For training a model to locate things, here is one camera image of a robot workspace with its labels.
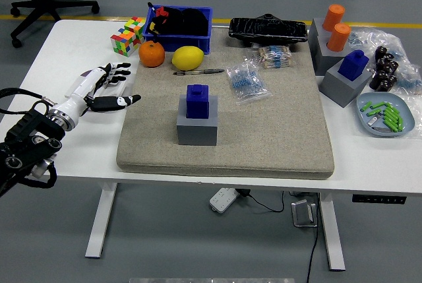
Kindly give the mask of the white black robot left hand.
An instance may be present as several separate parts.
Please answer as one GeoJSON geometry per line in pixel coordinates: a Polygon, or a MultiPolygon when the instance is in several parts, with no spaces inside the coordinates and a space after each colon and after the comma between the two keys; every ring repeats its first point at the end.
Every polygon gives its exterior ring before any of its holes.
{"type": "Polygon", "coordinates": [[[95,93],[104,85],[117,84],[130,75],[130,63],[109,63],[81,75],[67,100],[53,107],[56,117],[63,121],[66,131],[73,130],[87,110],[94,112],[119,111],[138,102],[141,96],[100,96],[95,93]]]}

